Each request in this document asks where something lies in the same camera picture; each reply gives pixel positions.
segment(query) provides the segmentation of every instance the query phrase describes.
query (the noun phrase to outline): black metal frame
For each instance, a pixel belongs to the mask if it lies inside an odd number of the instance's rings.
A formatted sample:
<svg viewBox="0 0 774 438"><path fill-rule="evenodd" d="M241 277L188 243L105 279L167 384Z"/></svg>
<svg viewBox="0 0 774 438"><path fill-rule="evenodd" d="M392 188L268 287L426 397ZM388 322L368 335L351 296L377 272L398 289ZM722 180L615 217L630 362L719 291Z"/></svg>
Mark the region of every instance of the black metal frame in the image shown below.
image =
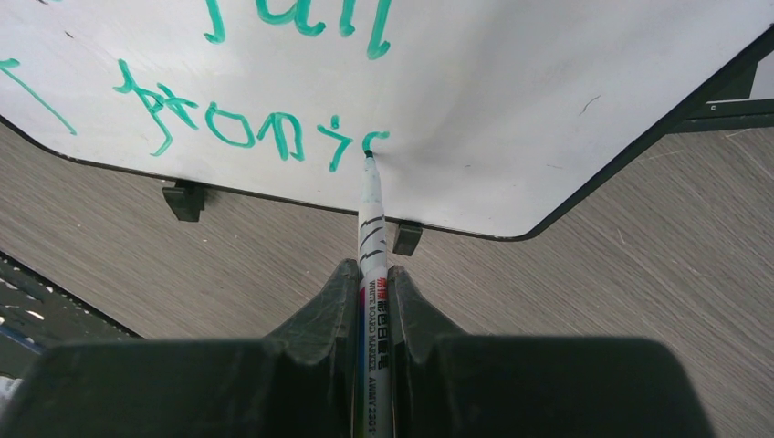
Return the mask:
<svg viewBox="0 0 774 438"><path fill-rule="evenodd" d="M427 225L427 224L423 224L422 227L426 229L433 229L433 230L444 231L447 233L453 233L453 234L459 234L459 235L469 235L473 237L483 238L486 240L494 240L499 242L516 242L521 240L527 240L539 235L546 228L548 228L549 225L559 220L559 218L561 218L564 214L566 214L572 207L574 207L576 204L582 201L586 196L588 196L597 188L599 188L607 180L612 178L612 176L615 173L620 171L624 166L629 164L632 160L637 158L641 153L646 151L650 146L656 143L665 134L674 132L675 128L677 128L678 125L680 125L685 120L690 120L695 110L701 108L702 105L704 105L709 100L711 100L713 96L715 96L719 91L721 91L734 78L737 78L739 75L744 74L745 71L749 70L752 66L757 65L757 63L761 59L763 59L766 55L771 53L772 50L774 50L774 28L770 27L762 36L760 36L747 48L742 50L741 53L739 53L737 56L731 59L731 61L729 61L725 66L723 66L715 75L713 75L698 89L696 89L696 91L691 93L687 98L683 99L682 102L680 102L674 109L669 111L660 120L658 120L649 130L647 130L643 135L641 135L639 138L634 140L628 147L626 147L621 153L619 153L610 163L608 163L593 177L591 177L585 184L582 185L580 189L578 189L578 191L576 191L573 195L571 195L564 203L562 203L556 210L554 210L551 214L549 214L545 219L543 219L538 225L535 226L535 228L533 228L528 233L524 235L518 235L518 236L494 236L494 235L480 235L475 233L460 232L456 230L446 229L440 226ZM760 119L757 121L758 123L761 123L763 122L763 119ZM46 147L45 145L39 143L38 141L35 141L32 137L26 135L26 133L21 131L16 125L11 123L8 119L4 118L3 116L0 116L0 122L5 124L8 128L16 132L25 140L37 146L39 149L46 151L48 153L51 153L53 155L56 155L60 158L64 158L66 160L76 162L79 164L86 164L89 166L100 167L103 169L131 173L135 175L146 176L146 177L156 178L156 179L164 179L167 181L175 181L174 178L168 177L168 176L156 175L156 174L147 173L147 172L138 172L134 170L123 169L116 166L109 166L106 164L88 162L88 161L68 157L67 155L53 151L48 147ZM701 126L701 124L693 123L687 126L688 127L693 126L694 128L696 128L698 126ZM685 127L678 128L678 130L685 130L685 129L686 129ZM349 210L321 207L318 205L302 203L299 201L281 198L278 196L271 196L271 195L265 195L260 193L249 193L245 191L235 190L227 187L209 185L209 184L200 184L200 185L202 185L202 187L204 187L205 189L215 189L215 190L220 190L220 191L225 191L230 193L244 194L248 196L255 196L263 199L268 199L271 201L292 203L295 205L303 205L311 208L319 208L321 210L338 212L338 213L356 214L356 212L349 211ZM387 220L390 222L397 222L397 223L401 222L401 219L396 219L396 218L387 218Z"/></svg>
<svg viewBox="0 0 774 438"><path fill-rule="evenodd" d="M357 263L345 260L263 339L54 348L0 435L349 437L358 289ZM388 295L395 436L712 436L660 344L467 335L400 266Z"/></svg>
<svg viewBox="0 0 774 438"><path fill-rule="evenodd" d="M746 130L774 126L774 99L707 103L673 133Z"/></svg>

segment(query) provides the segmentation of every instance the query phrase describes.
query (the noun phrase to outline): handwritten text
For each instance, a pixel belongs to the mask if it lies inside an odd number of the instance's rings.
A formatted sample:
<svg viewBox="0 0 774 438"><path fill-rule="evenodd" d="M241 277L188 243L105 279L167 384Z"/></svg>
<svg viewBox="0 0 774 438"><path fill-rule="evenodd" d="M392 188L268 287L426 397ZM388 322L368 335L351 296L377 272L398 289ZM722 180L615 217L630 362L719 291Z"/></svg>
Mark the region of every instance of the handwritten text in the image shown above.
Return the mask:
<svg viewBox="0 0 774 438"><path fill-rule="evenodd" d="M213 32L205 33L204 37L213 44L221 44L225 41L225 25L223 16L220 13L218 0L206 0L207 10L210 13L210 20L213 22ZM258 18L264 23L273 26L282 26L293 23L296 30L303 36L316 37L321 34L326 25L323 22L317 22L314 25L309 23L309 8L312 0L296 0L287 11L277 13L269 8L269 0L256 0ZM368 59L374 60L384 56L390 50L390 42L384 41L384 26L387 24L387 15L390 13L390 4L392 0L379 0L376 6L376 16L373 18L371 28L371 38L366 48ZM349 37L355 33L355 26L352 25L352 15L355 11L355 0L343 0L341 5L341 14L339 18L339 35Z"/></svg>
<svg viewBox="0 0 774 438"><path fill-rule="evenodd" d="M171 113L176 115L183 121L189 128L198 130L199 126L192 120L189 115L189 110L199 109L199 104L189 99L181 98L175 95L172 90L166 85L160 83L156 84L156 87L160 92L153 91L141 87L134 79L129 69L129 64L123 59L119 59L119 68L121 75L123 76L123 85L114 87L116 91L122 94L134 93L140 99L142 106L148 111L156 123L156 126L162 131L164 140L161 146L153 153L154 157L159 157L164 154L173 143L172 133L164 124L159 113L168 109ZM218 126L221 123L237 123L242 128L245 135L239 136L239 138L226 137ZM235 146L237 148L250 149L256 145L256 140L263 141L269 131L272 132L272 139L277 147L279 159L286 161L288 158L303 162L306 159L304 152L304 131L300 121L296 116L287 112L272 112L264 119L261 128L254 132L250 122L247 118L235 112L221 109L216 102L210 102L207 110L204 114L204 123L207 128L214 134L214 136L221 142ZM333 157L330 160L328 167L329 172L335 172L339 168L341 156L347 150L347 147L354 142L351 137L344 136L337 132L340 126L340 118L338 115L333 115L330 118L330 127L326 128L323 125L317 125L317 131L326 137L332 138L338 142L336 150L333 152ZM288 134L292 131L292 150L288 146ZM362 149L369 151L371 149L371 142L374 139L387 139L390 137L388 131L373 131L366 134L361 142Z"/></svg>
<svg viewBox="0 0 774 438"><path fill-rule="evenodd" d="M5 73L9 78L13 79L15 83L19 84L19 86L21 86L21 88L23 88L27 93L29 93L30 96L35 98L35 100L37 100L38 103L46 107L46 110L48 110L51 114L54 114L54 116L56 116L57 119L59 119L59 121L62 122L62 124L65 125L65 127L70 131L70 134L78 135L78 133L75 131L75 128L73 128L72 125L70 125L68 121L61 116L61 114L59 114L55 109L51 108L51 105L48 105L48 103L45 100L43 100L43 98L38 96L34 90L32 90L24 81L22 81L22 79L17 78L16 75L11 73L10 69L19 67L19 65L20 65L19 61L13 58L6 59L5 61L0 61L0 71Z"/></svg>

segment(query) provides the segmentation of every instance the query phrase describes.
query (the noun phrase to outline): black plastic bracket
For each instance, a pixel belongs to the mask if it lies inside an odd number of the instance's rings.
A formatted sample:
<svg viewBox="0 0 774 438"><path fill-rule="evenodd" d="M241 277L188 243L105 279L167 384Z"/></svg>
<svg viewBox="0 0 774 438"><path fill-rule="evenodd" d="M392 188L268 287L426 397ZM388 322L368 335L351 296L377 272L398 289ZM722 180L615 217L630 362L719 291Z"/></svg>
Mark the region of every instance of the black plastic bracket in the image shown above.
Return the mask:
<svg viewBox="0 0 774 438"><path fill-rule="evenodd" d="M398 256L411 256L422 238L422 225L416 222L398 223L392 252Z"/></svg>
<svg viewBox="0 0 774 438"><path fill-rule="evenodd" d="M178 180L174 187L162 188L162 193L178 221L199 222L199 213L204 210L203 185Z"/></svg>
<svg viewBox="0 0 774 438"><path fill-rule="evenodd" d="M49 349L23 375L0 436L352 436L367 334L359 271L341 262L262 339ZM394 436L715 436L677 358L656 342L469 335L402 266L388 271L387 298Z"/></svg>

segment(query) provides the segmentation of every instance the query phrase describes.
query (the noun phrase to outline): whiteboard black edge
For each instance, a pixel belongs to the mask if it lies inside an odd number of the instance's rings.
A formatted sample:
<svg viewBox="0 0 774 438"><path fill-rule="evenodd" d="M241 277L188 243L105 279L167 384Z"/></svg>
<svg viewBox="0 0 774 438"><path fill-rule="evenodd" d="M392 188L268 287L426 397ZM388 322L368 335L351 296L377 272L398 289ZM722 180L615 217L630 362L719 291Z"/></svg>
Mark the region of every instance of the whiteboard black edge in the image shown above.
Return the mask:
<svg viewBox="0 0 774 438"><path fill-rule="evenodd" d="M684 120L672 130L673 134L708 132L711 130L749 130L774 127L774 111L768 114L745 114L733 117Z"/></svg>
<svg viewBox="0 0 774 438"><path fill-rule="evenodd" d="M707 81L705 81L694 92L688 95L688 97L683 99L683 101L677 104L677 106L675 106L671 111L666 113L665 116L659 119L650 129L648 129L645 133L643 133L643 135L641 135L640 137L635 139L632 143L630 143L629 146L627 146L623 151L621 151L621 153L616 155L615 158L612 159L612 161L610 161L607 165L601 168L601 170L597 172L594 176L592 176L585 184L583 184L580 189L578 189L569 198L567 198L562 204L560 204L559 207L556 208L556 210L554 210L548 216L546 216L542 221L540 221L537 225L535 225L535 227L532 228L529 232L518 236L496 236L496 235L480 235L476 233L462 232L462 231L452 230L448 228L443 228L441 226L426 225L426 224L422 224L422 228L427 230L442 231L445 233L451 233L455 235L466 235L470 237L476 237L476 238L491 240L496 242L519 242L519 241L529 240L531 238L537 237L540 233L545 231L546 228L548 228L554 222L558 221L564 214L566 214L569 210L571 210L572 207L580 203L583 199L585 199L587 196L589 196L591 193L597 190L603 183L611 179L613 175L618 173L627 164L629 164L638 156L640 156L640 154L647 151L648 148L653 146L664 135L675 132L675 128L678 128L677 131L680 131L679 126L681 125L681 123L684 121L687 121L694 111L696 111L702 105L704 105L710 99L712 99L712 97L715 96L716 93L718 93L729 81L733 80L735 77L742 74L750 66L757 64L761 59L766 57L766 55L771 53L772 50L774 50L774 23L769 25L769 29L767 29L766 32L764 32L761 36L756 38L756 40L753 41L749 46L747 46L744 50L739 52L735 57L733 57L730 61L728 61L728 63L726 63L720 70L718 70L716 74L714 74ZM124 169L117 166L110 166L110 165L102 164L98 162L79 160L77 158L73 158L65 154L59 153L57 151L54 151L48 148L47 146L41 144L40 142L36 141L35 139L27 135L22 130L20 130L16 125L11 123L8 119L3 117L2 115L0 115L0 122L2 122L10 130L15 132L19 136L21 136L26 141L37 146L39 149L46 151L48 153L51 153L59 158L68 160L70 162L84 164L92 167L98 167L101 169L107 169L111 171L130 173L130 174L154 178L154 179L162 179L162 180L172 181L172 182L176 180L175 178L170 176L153 174L148 172L139 172L131 169ZM292 199L281 198L278 196L272 196L272 195L267 195L262 193L250 193L250 192L231 189L227 187L219 187L219 186L210 185L210 184L202 184L202 185L208 189L215 189L223 192L243 194L246 196L254 196L261 199L267 199L269 201L291 203L294 205L300 205L300 206L309 207L309 208L317 208L320 210L335 212L335 213L343 213L343 214L351 214L351 215L357 214L357 212L351 211L351 210L343 210L339 208L314 205L310 203L302 203L300 201L295 201ZM396 219L391 217L388 217L387 220L393 223L403 222L403 219Z"/></svg>

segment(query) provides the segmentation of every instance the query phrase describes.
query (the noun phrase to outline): whiteboard marker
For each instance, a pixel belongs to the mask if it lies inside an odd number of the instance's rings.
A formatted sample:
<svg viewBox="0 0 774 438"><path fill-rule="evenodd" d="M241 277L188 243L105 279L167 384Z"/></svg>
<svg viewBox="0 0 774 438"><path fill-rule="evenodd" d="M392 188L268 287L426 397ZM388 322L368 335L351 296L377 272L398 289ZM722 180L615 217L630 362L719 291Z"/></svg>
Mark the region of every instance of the whiteboard marker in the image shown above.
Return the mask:
<svg viewBox="0 0 774 438"><path fill-rule="evenodd" d="M360 267L360 348L354 436L392 438L392 385L387 314L387 241L382 183L373 153L365 150L361 208L358 211Z"/></svg>

